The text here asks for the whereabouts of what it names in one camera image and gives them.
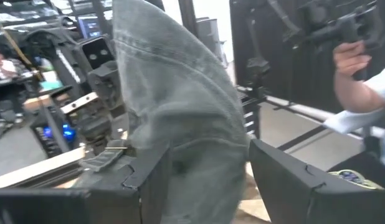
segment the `white wall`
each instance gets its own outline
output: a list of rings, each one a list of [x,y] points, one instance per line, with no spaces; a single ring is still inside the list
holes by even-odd
[[[163,0],[166,13],[175,21],[183,24],[178,0]],[[226,40],[224,52],[229,62],[234,60],[228,0],[194,0],[195,16],[217,19],[220,40]]]

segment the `gray denim fabric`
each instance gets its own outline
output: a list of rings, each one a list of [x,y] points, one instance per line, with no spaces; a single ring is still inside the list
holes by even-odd
[[[133,147],[174,147],[162,223],[230,223],[245,186],[249,140],[221,63],[144,0],[113,0],[113,33]]]

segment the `metal rod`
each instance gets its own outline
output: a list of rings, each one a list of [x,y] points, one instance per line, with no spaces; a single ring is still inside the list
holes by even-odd
[[[179,7],[183,26],[198,38],[197,21],[193,0],[179,0]]]

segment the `blue light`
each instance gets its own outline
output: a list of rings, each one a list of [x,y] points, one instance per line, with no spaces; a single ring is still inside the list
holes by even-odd
[[[53,135],[51,133],[51,129],[49,127],[45,127],[43,129],[43,132],[44,132],[45,137],[47,137],[47,138],[53,137]],[[62,134],[67,141],[73,141],[75,139],[76,131],[74,129],[70,128],[68,124],[64,124],[62,126]]]

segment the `human hand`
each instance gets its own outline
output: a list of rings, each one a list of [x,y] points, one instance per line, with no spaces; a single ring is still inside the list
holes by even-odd
[[[364,42],[343,43],[334,49],[334,63],[336,74],[352,76],[367,67],[371,56],[363,55]]]

